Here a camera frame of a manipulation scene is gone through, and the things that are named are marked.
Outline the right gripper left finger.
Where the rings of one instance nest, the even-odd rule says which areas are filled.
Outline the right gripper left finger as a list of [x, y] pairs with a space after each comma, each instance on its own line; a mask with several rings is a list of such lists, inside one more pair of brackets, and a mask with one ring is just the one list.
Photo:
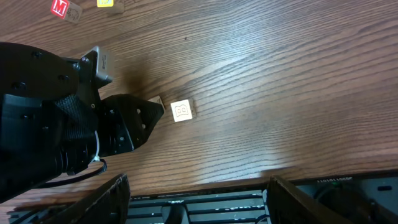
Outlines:
[[131, 198], [129, 179], [119, 174], [89, 196], [44, 220], [50, 224], [124, 224]]

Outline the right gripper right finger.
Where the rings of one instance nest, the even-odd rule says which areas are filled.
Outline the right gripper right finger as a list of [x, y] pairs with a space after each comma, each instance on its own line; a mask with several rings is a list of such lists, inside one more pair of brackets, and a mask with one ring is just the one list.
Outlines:
[[316, 202], [289, 181], [272, 176], [266, 202], [273, 224], [344, 224], [345, 218]]

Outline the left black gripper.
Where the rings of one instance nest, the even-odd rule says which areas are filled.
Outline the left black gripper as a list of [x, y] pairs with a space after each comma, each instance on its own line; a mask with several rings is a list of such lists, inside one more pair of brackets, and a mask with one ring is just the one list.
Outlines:
[[132, 152], [145, 144], [164, 114], [159, 103], [129, 94], [97, 101], [99, 156]]

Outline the white patterned block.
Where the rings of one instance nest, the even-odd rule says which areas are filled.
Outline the white patterned block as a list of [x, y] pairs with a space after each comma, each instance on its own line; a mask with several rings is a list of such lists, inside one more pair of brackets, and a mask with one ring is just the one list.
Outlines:
[[149, 99], [149, 101], [150, 101], [150, 102], [153, 102], [153, 103], [160, 104], [160, 105], [162, 105], [163, 110], [165, 109], [165, 106], [164, 106], [164, 104], [163, 104], [162, 99], [161, 99], [160, 96], [152, 97], [152, 98]]

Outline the white B block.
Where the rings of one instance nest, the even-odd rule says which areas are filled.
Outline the white B block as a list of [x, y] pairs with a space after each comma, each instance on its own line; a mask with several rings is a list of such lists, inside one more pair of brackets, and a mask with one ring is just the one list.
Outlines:
[[175, 122], [190, 120], [196, 116], [195, 105], [191, 98], [173, 102], [170, 107]]

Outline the yellow block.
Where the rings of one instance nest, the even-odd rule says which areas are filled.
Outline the yellow block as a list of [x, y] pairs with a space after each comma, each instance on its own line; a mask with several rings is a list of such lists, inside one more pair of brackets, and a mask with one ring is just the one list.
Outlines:
[[125, 0], [97, 0], [97, 7], [108, 13], [119, 14], [125, 10]]

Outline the red M block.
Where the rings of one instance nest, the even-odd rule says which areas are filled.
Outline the red M block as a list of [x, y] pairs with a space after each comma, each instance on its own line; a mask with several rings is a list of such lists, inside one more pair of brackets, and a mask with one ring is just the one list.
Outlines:
[[50, 11], [64, 21], [77, 24], [83, 13], [83, 8], [69, 0], [53, 0]]

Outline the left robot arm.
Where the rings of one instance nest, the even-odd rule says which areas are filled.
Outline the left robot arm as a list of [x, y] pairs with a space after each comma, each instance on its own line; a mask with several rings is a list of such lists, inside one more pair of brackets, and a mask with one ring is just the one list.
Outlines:
[[73, 184], [94, 161], [132, 152], [149, 138], [163, 106], [130, 94], [101, 99], [114, 60], [99, 47], [62, 58], [1, 44], [1, 201], [30, 189]]

